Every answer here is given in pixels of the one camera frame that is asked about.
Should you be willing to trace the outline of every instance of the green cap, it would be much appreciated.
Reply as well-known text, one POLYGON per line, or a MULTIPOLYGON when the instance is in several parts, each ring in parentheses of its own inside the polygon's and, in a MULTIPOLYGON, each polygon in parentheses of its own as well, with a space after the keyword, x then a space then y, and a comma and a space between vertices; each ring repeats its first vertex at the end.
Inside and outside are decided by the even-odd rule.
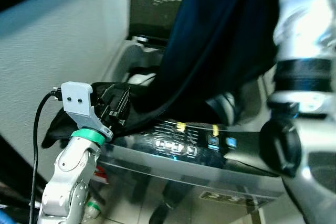
POLYGON ((74 131, 71 136, 79 136, 86 138, 87 140, 90 140, 92 142, 95 142, 99 144, 99 146, 103 145, 105 142, 105 137, 98 133, 97 131, 91 130, 91 129, 86 129, 82 128, 77 131, 74 131))

